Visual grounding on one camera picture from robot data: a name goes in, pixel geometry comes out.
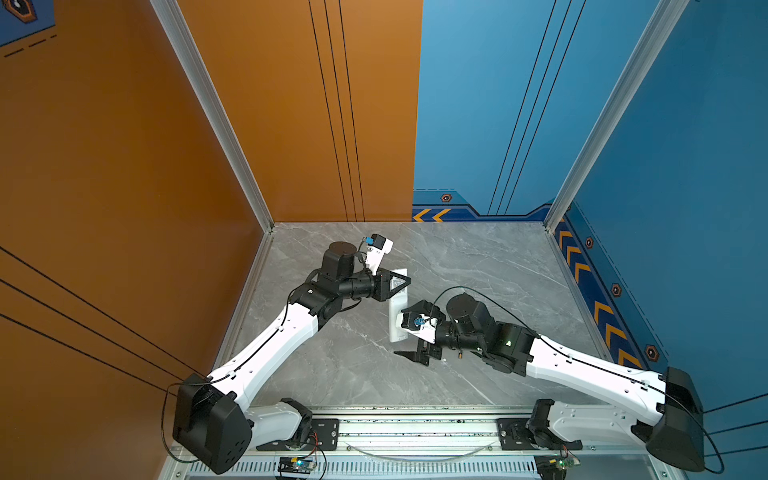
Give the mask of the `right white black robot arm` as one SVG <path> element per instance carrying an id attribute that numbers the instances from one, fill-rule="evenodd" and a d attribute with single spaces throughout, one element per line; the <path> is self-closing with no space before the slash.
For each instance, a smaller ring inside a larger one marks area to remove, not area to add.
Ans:
<path id="1" fill-rule="evenodd" d="M 526 428 L 540 449 L 576 449 L 586 440 L 639 445 L 659 461 L 688 472 L 706 471 L 703 406 L 692 377 L 618 365 L 566 347 L 521 322 L 496 320 L 487 306 L 462 293 L 440 308 L 427 300 L 394 306 L 391 325 L 416 337 L 403 352 L 427 365 L 444 351 L 468 352 L 505 374 L 563 385 L 602 401 L 601 407 L 538 400 Z"/>

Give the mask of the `white remote control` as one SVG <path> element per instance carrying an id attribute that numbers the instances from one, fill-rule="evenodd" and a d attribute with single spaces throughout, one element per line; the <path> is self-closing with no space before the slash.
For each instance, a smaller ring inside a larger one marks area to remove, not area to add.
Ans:
<path id="1" fill-rule="evenodd" d="M 397 343 L 408 338 L 408 333 L 401 328 L 402 310 L 407 307 L 408 304 L 408 288 L 407 294 L 399 294 L 392 300 L 389 300 L 389 341 L 391 343 Z"/>

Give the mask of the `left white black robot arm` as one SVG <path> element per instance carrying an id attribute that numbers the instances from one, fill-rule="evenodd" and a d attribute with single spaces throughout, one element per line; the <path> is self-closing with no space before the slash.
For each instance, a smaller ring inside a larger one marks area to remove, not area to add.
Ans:
<path id="1" fill-rule="evenodd" d="M 287 295 L 275 320 L 231 360 L 206 376 L 175 383 L 172 437 L 216 474 L 230 470 L 250 448 L 284 442 L 302 448 L 311 440 L 312 412 L 284 398 L 250 409 L 266 381 L 304 342 L 317 334 L 344 301 L 386 302 L 410 285 L 404 274 L 381 268 L 392 240 L 373 234 L 359 245 L 329 245 L 320 268 Z"/>

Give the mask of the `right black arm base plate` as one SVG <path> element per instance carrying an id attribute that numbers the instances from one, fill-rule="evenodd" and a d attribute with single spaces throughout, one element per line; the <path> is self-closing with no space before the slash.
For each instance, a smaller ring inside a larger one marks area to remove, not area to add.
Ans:
<path id="1" fill-rule="evenodd" d="M 581 440 L 568 442 L 548 429 L 533 432 L 523 418 L 504 417 L 496 420 L 497 436 L 503 451 L 547 450 L 564 453 L 584 448 Z"/>

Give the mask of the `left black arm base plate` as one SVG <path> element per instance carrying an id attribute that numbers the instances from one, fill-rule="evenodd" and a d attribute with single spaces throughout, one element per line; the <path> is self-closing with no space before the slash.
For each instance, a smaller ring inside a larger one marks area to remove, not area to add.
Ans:
<path id="1" fill-rule="evenodd" d="M 324 452 L 335 451 L 338 446 L 340 420 L 313 418 L 309 427 L 299 430 L 299 437 L 286 441 L 273 441 L 257 446 L 258 451 L 310 452 L 319 446 Z"/>

